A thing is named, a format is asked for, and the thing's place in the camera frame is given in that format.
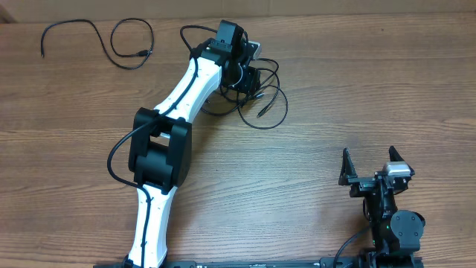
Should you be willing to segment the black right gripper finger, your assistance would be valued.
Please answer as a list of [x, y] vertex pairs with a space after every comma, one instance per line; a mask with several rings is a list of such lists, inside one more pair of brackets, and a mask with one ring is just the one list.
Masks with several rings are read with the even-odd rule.
[[400, 156], [400, 154], [398, 153], [398, 151], [396, 150], [394, 146], [390, 146], [388, 152], [389, 152], [389, 157], [391, 162], [404, 161], [404, 159]]
[[352, 185], [357, 181], [358, 175], [350, 157], [350, 152], [347, 148], [343, 149], [341, 172], [338, 179], [339, 185]]

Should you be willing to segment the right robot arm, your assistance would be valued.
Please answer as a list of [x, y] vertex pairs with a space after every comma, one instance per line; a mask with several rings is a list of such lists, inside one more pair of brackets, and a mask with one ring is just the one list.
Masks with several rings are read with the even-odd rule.
[[[343, 149], [342, 166], [338, 180], [350, 187], [351, 197], [361, 197], [362, 210], [368, 227], [349, 238], [332, 260], [334, 267], [422, 267], [421, 258], [414, 256], [420, 250], [425, 218], [414, 211], [398, 209], [395, 196], [408, 189], [415, 175], [414, 169], [389, 147], [390, 161], [371, 177], [360, 177], [350, 152]], [[341, 257], [344, 249], [365, 233], [372, 235], [373, 245], [349, 259]]]

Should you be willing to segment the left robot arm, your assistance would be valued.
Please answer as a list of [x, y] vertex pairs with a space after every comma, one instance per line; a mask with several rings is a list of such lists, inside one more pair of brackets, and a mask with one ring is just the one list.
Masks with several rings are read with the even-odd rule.
[[249, 65], [260, 53], [259, 44], [226, 20], [215, 34], [190, 49], [187, 70], [165, 100], [136, 112], [127, 138], [138, 214], [133, 246], [122, 267], [164, 265], [171, 203], [190, 169], [192, 123], [207, 98], [224, 87], [249, 100], [259, 88], [260, 73]]

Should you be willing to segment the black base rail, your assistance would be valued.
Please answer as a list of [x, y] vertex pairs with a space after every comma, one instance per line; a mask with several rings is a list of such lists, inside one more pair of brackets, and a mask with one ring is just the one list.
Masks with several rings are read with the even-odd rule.
[[[384, 258], [376, 259], [376, 265], [371, 266], [360, 257], [340, 257], [334, 266], [334, 258], [327, 257], [313, 261], [231, 261], [231, 262], [212, 262], [196, 263], [195, 261], [166, 261], [160, 267], [164, 268], [357, 268], [357, 267], [416, 267], [423, 268], [424, 264], [421, 258], [411, 260], [401, 260], [390, 262]], [[95, 264], [94, 268], [119, 268], [119, 267], [139, 267], [127, 261], [116, 264]]]

